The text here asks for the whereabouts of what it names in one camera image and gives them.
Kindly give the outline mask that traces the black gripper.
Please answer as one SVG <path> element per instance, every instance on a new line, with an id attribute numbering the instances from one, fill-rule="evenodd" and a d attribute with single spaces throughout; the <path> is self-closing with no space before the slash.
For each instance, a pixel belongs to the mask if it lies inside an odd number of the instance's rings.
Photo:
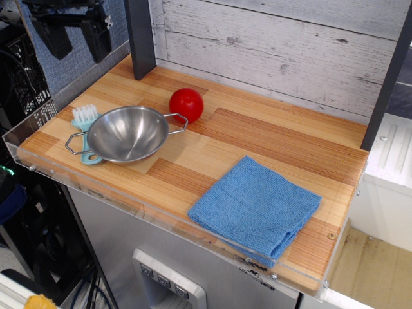
<path id="1" fill-rule="evenodd" d="M 65 58 L 73 49 L 64 26 L 80 27 L 95 63 L 112 51 L 109 29 L 113 22 L 103 1 L 23 1 L 30 20 L 50 53 Z"/>

